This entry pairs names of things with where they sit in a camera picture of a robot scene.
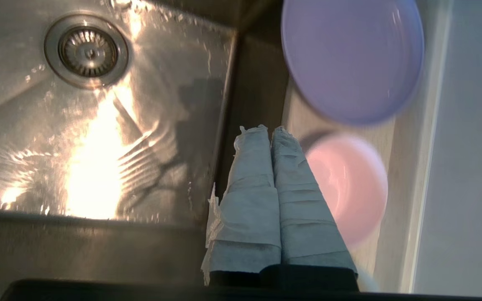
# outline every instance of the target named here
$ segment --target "pink bowl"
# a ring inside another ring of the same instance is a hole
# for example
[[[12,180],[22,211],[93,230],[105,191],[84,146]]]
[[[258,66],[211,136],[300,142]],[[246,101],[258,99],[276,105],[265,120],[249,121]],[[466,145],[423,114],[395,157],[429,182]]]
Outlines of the pink bowl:
[[[388,177],[377,150],[352,135],[327,135],[308,150],[306,159],[345,244],[357,247],[386,209]]]

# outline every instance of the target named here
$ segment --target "stainless steel sink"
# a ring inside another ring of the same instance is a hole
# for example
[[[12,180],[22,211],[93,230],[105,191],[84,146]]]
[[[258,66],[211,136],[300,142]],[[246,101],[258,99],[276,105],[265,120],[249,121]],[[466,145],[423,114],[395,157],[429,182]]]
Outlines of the stainless steel sink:
[[[281,123],[279,0],[0,0],[0,294],[201,283],[239,126]]]

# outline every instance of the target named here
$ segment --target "sink drain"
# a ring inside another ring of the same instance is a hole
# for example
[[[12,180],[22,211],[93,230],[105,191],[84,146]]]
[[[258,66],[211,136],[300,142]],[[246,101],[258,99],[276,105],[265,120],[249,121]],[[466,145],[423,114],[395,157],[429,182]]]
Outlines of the sink drain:
[[[48,31],[44,52],[49,65],[63,80],[82,88],[112,84],[126,70],[128,46],[111,23],[73,15]]]

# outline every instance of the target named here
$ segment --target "purple bowl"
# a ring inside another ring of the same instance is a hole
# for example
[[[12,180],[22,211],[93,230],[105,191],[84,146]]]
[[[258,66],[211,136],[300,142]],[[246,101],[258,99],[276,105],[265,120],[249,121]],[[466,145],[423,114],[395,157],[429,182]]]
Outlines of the purple bowl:
[[[401,111],[423,65],[414,0],[285,0],[282,42],[306,101],[352,125]]]

